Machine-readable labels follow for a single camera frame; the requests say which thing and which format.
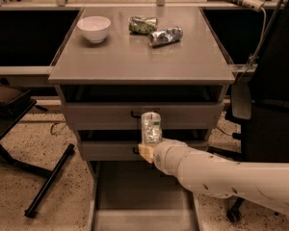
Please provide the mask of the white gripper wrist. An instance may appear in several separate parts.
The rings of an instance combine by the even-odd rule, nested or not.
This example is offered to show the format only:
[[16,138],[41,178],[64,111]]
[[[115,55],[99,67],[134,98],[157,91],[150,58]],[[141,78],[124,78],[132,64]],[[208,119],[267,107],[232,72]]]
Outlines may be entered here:
[[156,147],[151,144],[138,144],[140,155],[167,175],[177,176],[182,158],[190,152],[190,147],[182,141],[165,140]]

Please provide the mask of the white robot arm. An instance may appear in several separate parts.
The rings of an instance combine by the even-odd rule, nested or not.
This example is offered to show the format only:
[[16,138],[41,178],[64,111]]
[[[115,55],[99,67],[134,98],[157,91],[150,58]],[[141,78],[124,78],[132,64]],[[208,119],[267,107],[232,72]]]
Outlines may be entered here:
[[289,217],[289,164],[236,162],[175,140],[141,143],[139,151],[192,193],[237,196]]

